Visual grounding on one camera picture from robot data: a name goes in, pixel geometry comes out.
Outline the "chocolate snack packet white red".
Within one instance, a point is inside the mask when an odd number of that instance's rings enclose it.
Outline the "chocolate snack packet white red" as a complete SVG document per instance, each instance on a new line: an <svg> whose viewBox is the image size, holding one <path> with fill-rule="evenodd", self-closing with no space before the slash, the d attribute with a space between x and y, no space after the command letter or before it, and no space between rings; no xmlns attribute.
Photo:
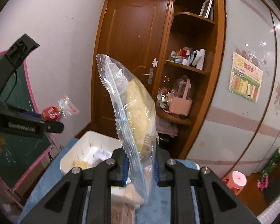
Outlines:
<svg viewBox="0 0 280 224"><path fill-rule="evenodd" d="M90 151L83 158L84 162L87 163L89 167L95 167L99 163L105 161L111 157L111 153L105 150L102 150L98 147L91 147Z"/></svg>

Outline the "dark bedside cabinet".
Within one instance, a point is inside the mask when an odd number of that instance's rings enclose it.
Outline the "dark bedside cabinet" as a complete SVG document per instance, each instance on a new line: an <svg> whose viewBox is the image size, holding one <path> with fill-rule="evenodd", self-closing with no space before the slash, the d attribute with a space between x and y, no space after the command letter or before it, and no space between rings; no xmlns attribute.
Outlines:
<svg viewBox="0 0 280 224"><path fill-rule="evenodd" d="M271 205L280 196L280 162L269 175L268 187L263 190L265 201Z"/></svg>

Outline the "red round snack packet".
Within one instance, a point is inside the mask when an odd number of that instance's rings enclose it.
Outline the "red round snack packet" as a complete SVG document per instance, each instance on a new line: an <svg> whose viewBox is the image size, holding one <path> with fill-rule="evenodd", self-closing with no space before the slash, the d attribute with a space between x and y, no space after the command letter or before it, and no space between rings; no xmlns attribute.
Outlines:
<svg viewBox="0 0 280 224"><path fill-rule="evenodd" d="M60 121L63 118L73 116L79 112L79 109L71 102L69 97L64 96L58 101L57 106L45 108L41 115L45 120Z"/></svg>

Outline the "pink plastic stool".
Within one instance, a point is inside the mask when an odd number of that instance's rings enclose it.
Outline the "pink plastic stool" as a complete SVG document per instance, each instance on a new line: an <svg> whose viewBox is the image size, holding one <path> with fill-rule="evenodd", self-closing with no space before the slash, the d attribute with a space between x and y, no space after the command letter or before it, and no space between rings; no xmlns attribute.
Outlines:
<svg viewBox="0 0 280 224"><path fill-rule="evenodd" d="M228 173L222 181L227 185L229 189L231 189L236 195L244 189L247 184L246 176L239 171L231 171Z"/></svg>

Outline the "white plastic storage bin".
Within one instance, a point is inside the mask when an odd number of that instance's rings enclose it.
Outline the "white plastic storage bin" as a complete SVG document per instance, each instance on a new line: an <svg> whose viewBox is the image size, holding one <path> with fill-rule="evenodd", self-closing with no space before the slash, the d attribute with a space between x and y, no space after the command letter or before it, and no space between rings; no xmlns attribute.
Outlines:
<svg viewBox="0 0 280 224"><path fill-rule="evenodd" d="M73 168L76 160L84 161L83 158L90 151L91 147L98 147L111 153L122 147L120 140L111 138L94 131L87 131L62 157L60 161L60 171L65 175Z"/></svg>

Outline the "grey sliding wardrobe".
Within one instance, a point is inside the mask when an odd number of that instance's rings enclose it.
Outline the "grey sliding wardrobe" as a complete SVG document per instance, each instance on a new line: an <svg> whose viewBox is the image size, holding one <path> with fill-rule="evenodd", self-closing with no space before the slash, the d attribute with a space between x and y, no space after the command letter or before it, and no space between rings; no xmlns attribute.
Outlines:
<svg viewBox="0 0 280 224"><path fill-rule="evenodd" d="M225 0L225 50L202 128L187 155L220 178L261 171L280 147L280 11Z"/></svg>

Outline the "white patterned bed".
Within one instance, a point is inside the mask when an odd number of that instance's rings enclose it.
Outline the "white patterned bed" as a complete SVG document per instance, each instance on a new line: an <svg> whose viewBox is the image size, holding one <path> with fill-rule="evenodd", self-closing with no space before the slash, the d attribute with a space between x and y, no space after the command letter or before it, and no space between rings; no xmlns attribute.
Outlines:
<svg viewBox="0 0 280 224"><path fill-rule="evenodd" d="M280 214L280 196L260 215L257 216L257 219L262 224L271 224Z"/></svg>

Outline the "clear bag pale crackers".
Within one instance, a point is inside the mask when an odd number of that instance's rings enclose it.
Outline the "clear bag pale crackers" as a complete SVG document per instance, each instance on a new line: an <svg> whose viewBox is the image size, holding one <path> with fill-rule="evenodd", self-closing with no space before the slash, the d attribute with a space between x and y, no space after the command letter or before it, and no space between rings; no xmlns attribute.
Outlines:
<svg viewBox="0 0 280 224"><path fill-rule="evenodd" d="M85 170L88 168L88 163L81 160L76 160L73 162L73 167L79 167L82 170Z"/></svg>

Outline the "brown wooden door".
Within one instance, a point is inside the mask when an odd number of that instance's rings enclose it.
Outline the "brown wooden door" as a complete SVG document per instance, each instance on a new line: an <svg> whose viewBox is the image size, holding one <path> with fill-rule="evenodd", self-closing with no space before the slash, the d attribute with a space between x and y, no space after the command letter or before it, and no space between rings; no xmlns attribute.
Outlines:
<svg viewBox="0 0 280 224"><path fill-rule="evenodd" d="M132 72L151 94L160 69L173 0L105 0L94 55L105 54Z"/></svg>

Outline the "large clear bread bag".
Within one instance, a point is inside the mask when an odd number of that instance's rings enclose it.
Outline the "large clear bread bag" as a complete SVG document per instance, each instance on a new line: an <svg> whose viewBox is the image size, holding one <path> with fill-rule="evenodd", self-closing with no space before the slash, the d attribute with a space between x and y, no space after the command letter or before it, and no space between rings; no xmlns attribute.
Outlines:
<svg viewBox="0 0 280 224"><path fill-rule="evenodd" d="M117 60L96 56L100 80L114 109L117 136L129 159L124 199L134 206L146 204L153 186L158 144L155 103L144 85Z"/></svg>

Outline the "green chalkboard pink frame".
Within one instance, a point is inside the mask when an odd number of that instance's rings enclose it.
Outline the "green chalkboard pink frame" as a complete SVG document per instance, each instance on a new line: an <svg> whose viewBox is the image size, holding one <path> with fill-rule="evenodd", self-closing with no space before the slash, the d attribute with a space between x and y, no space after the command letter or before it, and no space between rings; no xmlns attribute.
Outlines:
<svg viewBox="0 0 280 224"><path fill-rule="evenodd" d="M2 107L12 106L21 111L37 113L32 96L26 61L9 78L1 95ZM11 111L0 122L4 132L4 144L0 155L0 178L6 187L15 191L30 171L50 151L51 143L37 123L28 126L19 113Z"/></svg>

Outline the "wooden corner shelf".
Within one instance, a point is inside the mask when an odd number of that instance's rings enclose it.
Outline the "wooden corner shelf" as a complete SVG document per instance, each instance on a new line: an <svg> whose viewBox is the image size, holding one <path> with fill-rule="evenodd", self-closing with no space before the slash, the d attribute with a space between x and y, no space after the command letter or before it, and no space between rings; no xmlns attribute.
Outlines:
<svg viewBox="0 0 280 224"><path fill-rule="evenodd" d="M211 103L225 46L225 0L173 0L170 19L164 31L166 43L160 59L160 74L154 93L163 87L172 88L174 82L186 75L194 92L188 116L179 117L156 106L157 115L175 123L178 134L166 148L171 156L185 159L202 127ZM205 50L202 69L178 64L169 59L172 51L188 47Z"/></svg>

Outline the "colourful wall poster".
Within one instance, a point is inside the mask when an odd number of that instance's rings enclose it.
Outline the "colourful wall poster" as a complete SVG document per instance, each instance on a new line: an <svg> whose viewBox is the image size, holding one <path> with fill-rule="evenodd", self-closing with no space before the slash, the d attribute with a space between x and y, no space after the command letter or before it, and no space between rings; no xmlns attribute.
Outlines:
<svg viewBox="0 0 280 224"><path fill-rule="evenodd" d="M257 102L262 86L263 71L252 62L233 52L229 91Z"/></svg>

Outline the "pink basket on shelf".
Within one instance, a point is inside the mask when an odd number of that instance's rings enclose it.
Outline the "pink basket on shelf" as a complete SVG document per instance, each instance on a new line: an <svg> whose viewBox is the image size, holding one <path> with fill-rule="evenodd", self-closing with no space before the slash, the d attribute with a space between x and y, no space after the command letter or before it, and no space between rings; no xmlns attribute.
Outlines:
<svg viewBox="0 0 280 224"><path fill-rule="evenodd" d="M186 75L177 79L169 97L170 113L188 116L193 102L192 91L191 81Z"/></svg>

